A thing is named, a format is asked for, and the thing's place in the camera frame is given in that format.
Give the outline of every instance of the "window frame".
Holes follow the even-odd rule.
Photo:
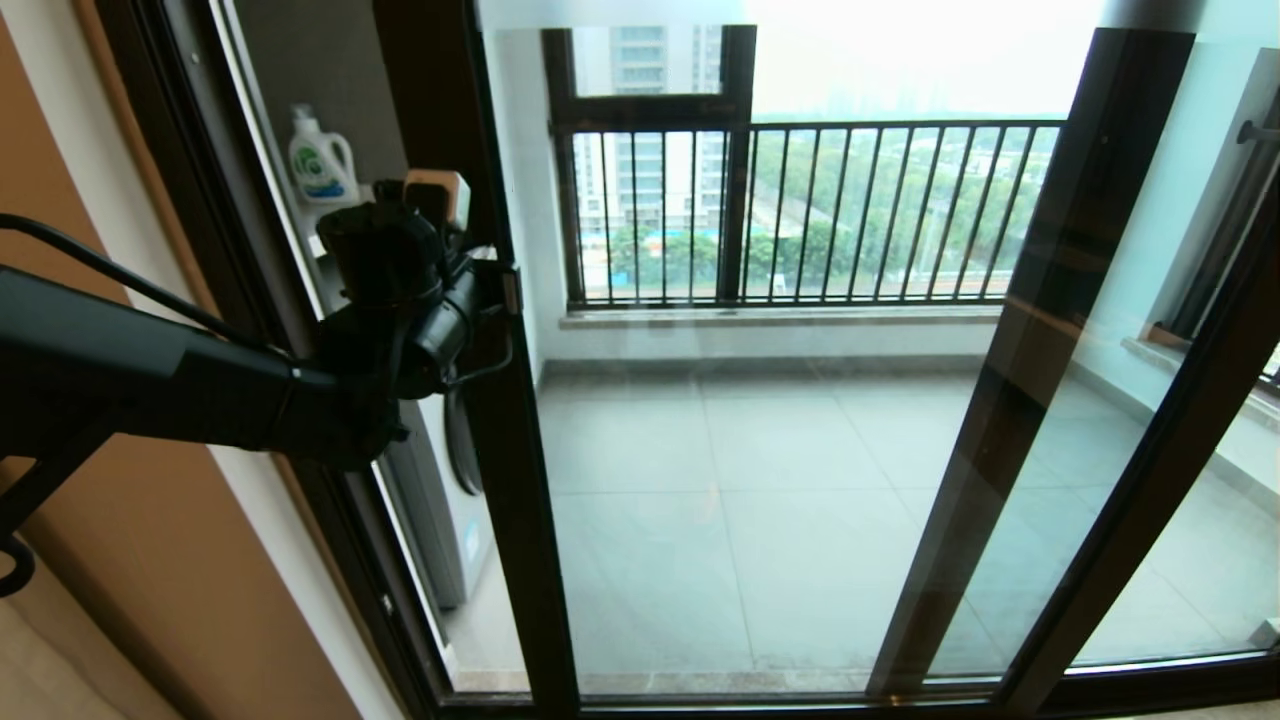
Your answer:
[[[549,131],[564,255],[566,310],[586,304],[579,242],[577,178],[573,135],[580,132],[726,132],[723,227],[716,300],[733,302],[740,292],[746,174],[755,82],[755,26],[721,27],[721,91],[713,94],[579,96],[571,29],[541,31],[547,73]]]

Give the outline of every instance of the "gray floor tile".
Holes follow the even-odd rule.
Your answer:
[[[869,669],[973,382],[739,372],[698,383],[625,373],[547,383],[539,405],[575,643],[588,643],[594,664],[580,669],[700,673],[694,684]],[[936,673],[1007,665],[1143,429],[1074,380],[1059,391]],[[678,493],[566,495],[654,491]],[[1263,618],[1280,615],[1277,523],[1206,473],[1082,659],[1245,647]],[[732,553],[728,541],[716,546],[714,528],[730,532]],[[668,557],[687,548],[694,559]],[[728,600],[735,578],[739,610]],[[690,597],[671,594],[681,589]],[[667,633],[663,643],[648,643],[654,633]]]
[[[1114,487],[1144,429],[1124,416],[1070,419],[1051,410],[1030,456],[1066,487]]]
[[[965,400],[901,402],[840,396],[858,434],[893,487],[937,488],[951,460]]]
[[[1222,635],[1164,578],[1139,568],[1074,664],[1164,660],[1221,650]]]
[[[716,495],[553,500],[577,671],[751,670]]]
[[[1280,616],[1280,519],[1202,473],[1161,533],[1146,566],[1169,580],[1221,633],[1222,651],[1247,650]]]
[[[1018,652],[1069,561],[1015,514],[1001,514],[965,600],[1006,657]]]
[[[1020,520],[1065,565],[1075,557],[1097,519],[1070,488],[1015,487],[1005,512]]]
[[[1050,415],[1065,420],[1130,420],[1123,410],[1071,377],[1064,379],[1053,393]]]
[[[539,400],[680,400],[698,397],[698,384],[680,373],[556,373],[538,388]]]
[[[507,582],[497,552],[493,552],[485,562],[471,598],[456,610],[442,612],[440,621],[449,644],[453,646],[460,670],[502,673],[525,670],[516,620],[511,615]]]
[[[544,401],[539,415],[553,495],[716,487],[701,400]]]
[[[978,620],[969,601],[963,601],[942,637],[938,653],[929,666],[931,675],[998,675],[1012,656],[1002,652]]]
[[[887,486],[863,441],[829,397],[704,402],[724,489]]]
[[[869,670],[918,529],[892,489],[726,492],[758,670]]]
[[[703,373],[698,377],[703,397],[829,397],[826,383],[812,372]]]

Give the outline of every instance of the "window sill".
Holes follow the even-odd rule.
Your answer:
[[[628,328],[764,328],[840,325],[995,325],[1002,305],[933,307],[732,307],[689,310],[570,311],[563,331]]]
[[[1175,375],[1183,365],[1185,354],[1172,347],[1138,338],[1125,338],[1120,345],[1143,363]],[[1272,432],[1280,432],[1280,400],[1254,388],[1240,407],[1240,416],[1248,418]]]

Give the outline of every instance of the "black mechanical arm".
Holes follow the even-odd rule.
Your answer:
[[[360,469],[407,436],[398,400],[511,360],[508,345],[499,363],[456,372],[485,318],[518,311],[515,270],[462,251],[457,186],[416,193],[419,202],[406,200],[401,182],[375,188],[375,202],[317,225],[349,304],[321,322],[319,350],[307,359],[237,333],[47,225],[0,214],[0,229],[47,242],[209,328],[0,265],[0,460],[36,460],[0,495],[0,552],[15,561],[0,578],[0,597],[35,571],[14,533],[114,433]]]

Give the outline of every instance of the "sky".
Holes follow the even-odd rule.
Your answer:
[[[1100,15],[1088,1],[745,1],[756,118],[1066,117]]]

